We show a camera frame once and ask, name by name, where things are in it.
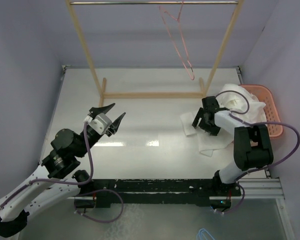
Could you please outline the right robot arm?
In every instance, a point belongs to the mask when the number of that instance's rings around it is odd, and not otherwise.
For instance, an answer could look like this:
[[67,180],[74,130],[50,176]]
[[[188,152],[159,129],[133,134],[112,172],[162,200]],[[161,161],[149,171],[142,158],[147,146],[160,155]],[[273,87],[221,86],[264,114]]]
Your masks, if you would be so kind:
[[245,123],[235,119],[233,112],[220,107],[215,96],[203,98],[192,122],[192,127],[202,130],[209,141],[219,142],[222,134],[233,143],[232,161],[206,180],[203,189],[218,196],[225,195],[242,176],[252,170],[260,170],[271,165],[274,155],[268,128],[265,124]]

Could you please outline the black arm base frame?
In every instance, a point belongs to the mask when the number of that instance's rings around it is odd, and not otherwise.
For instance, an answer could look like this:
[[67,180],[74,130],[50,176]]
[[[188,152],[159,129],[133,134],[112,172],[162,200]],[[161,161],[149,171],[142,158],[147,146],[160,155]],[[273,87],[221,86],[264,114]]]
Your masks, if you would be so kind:
[[93,179],[79,188],[79,196],[94,196],[97,208],[109,208],[121,202],[229,208],[230,198],[241,196],[237,184],[219,193],[204,190],[206,180],[210,179]]

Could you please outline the pink wire hanger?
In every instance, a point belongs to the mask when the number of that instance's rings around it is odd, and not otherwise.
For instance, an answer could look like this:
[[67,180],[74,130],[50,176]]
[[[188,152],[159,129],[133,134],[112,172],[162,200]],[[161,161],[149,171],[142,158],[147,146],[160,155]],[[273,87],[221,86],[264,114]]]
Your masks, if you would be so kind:
[[170,13],[163,5],[160,5],[158,10],[174,50],[181,61],[181,65],[186,71],[188,78],[193,81],[195,79],[195,73],[181,26],[184,4],[184,1],[179,2],[180,7],[176,14]]

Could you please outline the white dress shirt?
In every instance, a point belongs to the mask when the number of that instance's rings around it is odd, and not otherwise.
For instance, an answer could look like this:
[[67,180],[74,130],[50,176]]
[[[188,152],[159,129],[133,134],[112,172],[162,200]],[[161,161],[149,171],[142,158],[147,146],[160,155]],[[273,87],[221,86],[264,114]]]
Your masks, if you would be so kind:
[[234,129],[243,127],[244,122],[254,124],[267,121],[264,111],[266,104],[242,86],[225,84],[216,96],[216,100],[220,107],[226,108],[222,114],[217,114],[217,122],[221,123],[221,129],[216,136],[192,126],[197,114],[195,111],[180,116],[185,136],[196,136],[198,152],[207,157],[212,157],[214,151],[224,149],[233,142]]

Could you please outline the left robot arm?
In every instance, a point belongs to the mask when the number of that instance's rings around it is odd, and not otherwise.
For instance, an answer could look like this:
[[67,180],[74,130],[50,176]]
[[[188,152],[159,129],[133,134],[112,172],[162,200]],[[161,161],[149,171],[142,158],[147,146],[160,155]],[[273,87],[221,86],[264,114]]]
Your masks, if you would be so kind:
[[0,198],[0,237],[21,232],[29,220],[68,197],[88,196],[93,191],[91,148],[104,135],[114,135],[124,117],[107,117],[114,104],[92,107],[78,134],[63,128],[50,143],[52,151],[35,171],[13,191]]

